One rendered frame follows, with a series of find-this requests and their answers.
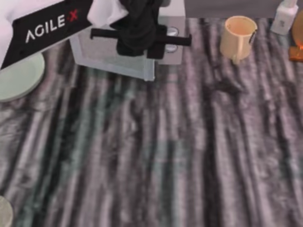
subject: beige cup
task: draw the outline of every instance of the beige cup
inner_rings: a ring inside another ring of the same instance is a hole
[[[234,64],[239,64],[240,60],[250,54],[257,29],[257,24],[248,17],[228,18],[224,24],[220,52],[231,59]]]

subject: white bottle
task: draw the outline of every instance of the white bottle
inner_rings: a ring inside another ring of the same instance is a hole
[[[276,10],[276,16],[270,30],[279,35],[286,35],[293,25],[298,12],[298,0],[284,0]]]

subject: gray striped surface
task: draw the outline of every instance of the gray striped surface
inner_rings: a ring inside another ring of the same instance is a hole
[[[303,64],[258,19],[239,67],[222,19],[191,19],[155,82],[47,53],[32,94],[0,104],[0,194],[16,227],[303,226]]]

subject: orange object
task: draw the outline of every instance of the orange object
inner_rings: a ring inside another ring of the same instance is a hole
[[[289,48],[289,60],[303,62],[303,10],[294,19],[292,35],[297,46]]]

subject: red letter x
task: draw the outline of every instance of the red letter x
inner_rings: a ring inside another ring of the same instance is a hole
[[[78,14],[78,10],[77,9],[75,9],[74,11],[70,12],[70,15],[71,15],[70,21],[71,22],[78,19],[78,15],[77,14]]]

